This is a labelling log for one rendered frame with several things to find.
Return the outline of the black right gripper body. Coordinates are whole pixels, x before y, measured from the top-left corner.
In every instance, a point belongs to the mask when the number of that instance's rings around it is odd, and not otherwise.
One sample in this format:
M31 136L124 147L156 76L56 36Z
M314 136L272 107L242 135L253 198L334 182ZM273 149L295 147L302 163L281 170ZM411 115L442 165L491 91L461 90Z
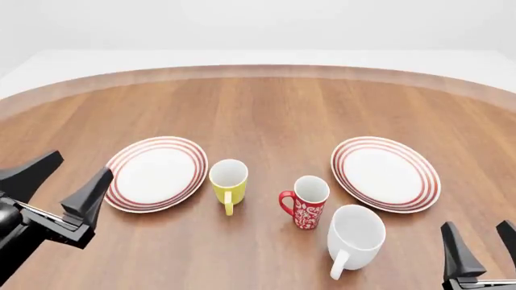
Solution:
M479 280L474 276L445 276L443 290L516 290L516 280Z

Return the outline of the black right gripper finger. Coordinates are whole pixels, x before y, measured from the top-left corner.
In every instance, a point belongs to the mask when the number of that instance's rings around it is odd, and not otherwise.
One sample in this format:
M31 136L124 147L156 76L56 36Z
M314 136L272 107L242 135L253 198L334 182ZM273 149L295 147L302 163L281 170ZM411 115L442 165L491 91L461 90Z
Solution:
M509 220L505 220L496 226L504 246L508 250L513 264L516 266L516 226Z
M477 278L487 272L466 246L453 222L445 222L440 231L443 239L445 280Z

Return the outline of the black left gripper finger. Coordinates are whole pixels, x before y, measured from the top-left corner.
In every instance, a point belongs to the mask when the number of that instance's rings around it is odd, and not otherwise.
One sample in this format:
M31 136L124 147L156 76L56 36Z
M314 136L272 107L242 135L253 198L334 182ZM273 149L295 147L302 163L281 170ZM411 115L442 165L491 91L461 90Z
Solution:
M29 201L63 163L59 151L50 151L14 168L0 168L0 197Z
M102 200L113 178L112 171L107 167L98 171L82 188L61 201L64 209L62 219L74 226L86 224L95 227Z

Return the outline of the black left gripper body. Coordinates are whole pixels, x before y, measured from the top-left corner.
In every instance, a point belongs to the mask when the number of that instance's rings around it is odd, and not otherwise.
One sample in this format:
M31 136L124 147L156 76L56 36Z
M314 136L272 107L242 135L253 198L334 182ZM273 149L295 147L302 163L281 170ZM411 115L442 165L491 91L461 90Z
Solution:
M35 249L43 241L53 241L83 249L95 236L96 226L74 226L62 217L17 200L11 200L10 204L18 210L20 216L15 219L16 227L10 231L12 248Z

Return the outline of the white plate with red rings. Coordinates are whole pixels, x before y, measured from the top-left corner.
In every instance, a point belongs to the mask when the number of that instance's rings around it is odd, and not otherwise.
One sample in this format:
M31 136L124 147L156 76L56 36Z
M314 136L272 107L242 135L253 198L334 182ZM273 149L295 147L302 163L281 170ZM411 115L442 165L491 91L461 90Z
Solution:
M347 193L386 212L422 212L437 202L442 190L430 162L392 139L346 139L332 152L330 166Z
M208 159L195 142L162 136L123 148L106 166L114 178L105 202L123 212L151 213L193 195L206 178Z

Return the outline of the white mug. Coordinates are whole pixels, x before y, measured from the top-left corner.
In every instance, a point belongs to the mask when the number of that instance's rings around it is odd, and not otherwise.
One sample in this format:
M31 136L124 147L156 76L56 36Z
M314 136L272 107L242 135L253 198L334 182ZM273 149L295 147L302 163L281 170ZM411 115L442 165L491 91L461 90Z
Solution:
M345 270L360 270L376 257L386 239L384 222L361 205L344 205L333 214L327 249L333 260L330 277L338 280Z

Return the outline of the yellow-green mug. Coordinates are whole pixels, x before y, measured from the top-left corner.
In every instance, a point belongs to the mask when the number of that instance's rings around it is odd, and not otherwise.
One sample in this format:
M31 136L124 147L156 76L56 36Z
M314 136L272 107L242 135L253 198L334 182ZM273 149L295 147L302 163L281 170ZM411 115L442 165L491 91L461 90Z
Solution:
M227 216L245 197L248 180L247 166L237 159L217 162L209 171L209 179L218 201L224 205Z

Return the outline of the red patterned mug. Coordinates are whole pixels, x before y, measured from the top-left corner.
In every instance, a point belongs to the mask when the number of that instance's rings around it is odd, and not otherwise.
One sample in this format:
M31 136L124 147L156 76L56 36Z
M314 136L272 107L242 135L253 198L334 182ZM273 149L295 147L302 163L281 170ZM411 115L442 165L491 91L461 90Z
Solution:
M295 181L293 190L279 194L278 202L299 229L312 230L318 226L329 196L330 188L325 180L302 176Z

